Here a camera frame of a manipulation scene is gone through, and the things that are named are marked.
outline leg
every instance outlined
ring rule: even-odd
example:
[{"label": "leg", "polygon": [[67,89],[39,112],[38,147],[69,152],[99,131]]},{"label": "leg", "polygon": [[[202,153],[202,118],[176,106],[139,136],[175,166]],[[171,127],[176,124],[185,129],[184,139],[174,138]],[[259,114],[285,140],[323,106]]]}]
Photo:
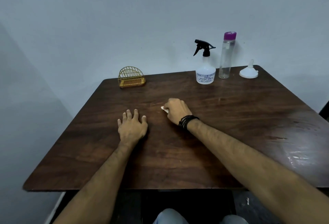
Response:
[{"label": "leg", "polygon": [[248,222],[240,216],[231,214],[225,216],[220,224],[248,224]]},{"label": "leg", "polygon": [[153,224],[188,224],[183,216],[174,209],[163,210]]}]

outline black bracelet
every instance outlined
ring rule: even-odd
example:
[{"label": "black bracelet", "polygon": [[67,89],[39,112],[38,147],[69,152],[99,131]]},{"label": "black bracelet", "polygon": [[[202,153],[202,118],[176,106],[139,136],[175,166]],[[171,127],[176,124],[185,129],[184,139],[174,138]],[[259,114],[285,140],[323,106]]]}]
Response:
[{"label": "black bracelet", "polygon": [[192,120],[192,119],[199,119],[196,116],[193,115],[187,115],[179,121],[178,126],[182,127],[183,129],[187,130],[187,124]]}]

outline person's right arm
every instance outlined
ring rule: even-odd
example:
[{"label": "person's right arm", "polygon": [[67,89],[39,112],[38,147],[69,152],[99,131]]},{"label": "person's right arm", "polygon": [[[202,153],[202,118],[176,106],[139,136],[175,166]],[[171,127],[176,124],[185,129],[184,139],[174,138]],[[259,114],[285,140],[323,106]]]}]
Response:
[{"label": "person's right arm", "polygon": [[[169,99],[165,109],[177,125],[184,116],[192,115],[179,99]],[[191,120],[187,129],[285,223],[329,223],[329,198],[296,173],[198,119]]]}]

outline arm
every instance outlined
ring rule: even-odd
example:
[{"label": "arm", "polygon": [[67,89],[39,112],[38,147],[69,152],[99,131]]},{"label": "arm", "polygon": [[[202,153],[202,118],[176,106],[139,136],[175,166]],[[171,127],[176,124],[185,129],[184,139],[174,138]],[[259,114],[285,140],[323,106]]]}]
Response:
[{"label": "arm", "polygon": [[90,181],[76,194],[54,224],[108,224],[129,156],[147,131],[146,116],[138,121],[129,110],[118,119],[120,143]]},{"label": "arm", "polygon": [[[169,99],[165,108],[169,109],[168,118],[175,124],[184,116],[192,115],[179,99]],[[198,119],[191,120],[187,129],[285,223],[328,222],[329,198],[296,173]]]}]

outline wooden table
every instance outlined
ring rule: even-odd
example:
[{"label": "wooden table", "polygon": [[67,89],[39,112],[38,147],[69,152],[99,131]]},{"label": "wooden table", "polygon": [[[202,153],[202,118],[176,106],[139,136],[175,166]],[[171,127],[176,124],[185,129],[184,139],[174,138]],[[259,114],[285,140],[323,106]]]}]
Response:
[{"label": "wooden table", "polygon": [[119,143],[117,119],[137,108],[148,134],[133,151],[122,189],[240,188],[220,161],[189,132],[172,124],[161,106],[184,100],[192,113],[303,176],[329,187],[329,123],[292,92],[255,66],[259,76],[216,75],[200,85],[195,71],[146,76],[143,87],[120,89],[102,81],[43,158],[23,188],[28,191],[81,189]]}]

